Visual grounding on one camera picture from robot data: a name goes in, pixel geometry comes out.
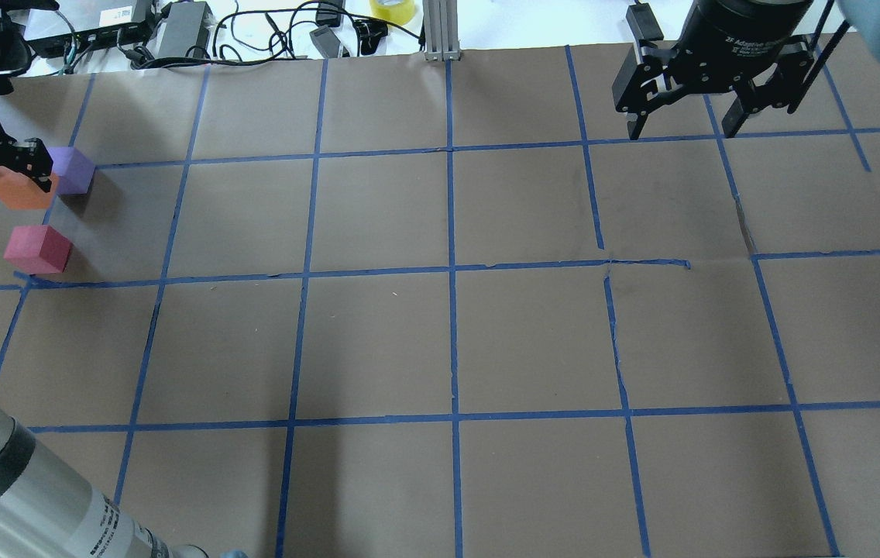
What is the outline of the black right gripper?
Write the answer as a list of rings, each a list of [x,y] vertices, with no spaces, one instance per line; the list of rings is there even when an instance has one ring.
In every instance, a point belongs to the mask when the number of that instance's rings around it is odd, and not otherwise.
[[[674,93],[701,95],[732,91],[722,119],[724,138],[737,136],[748,118],[778,107],[769,81],[748,81],[776,63],[810,1],[693,1],[680,35],[661,46],[662,29],[645,1],[625,11],[634,42],[614,79],[614,107],[625,109],[629,140],[641,138],[651,110]]]

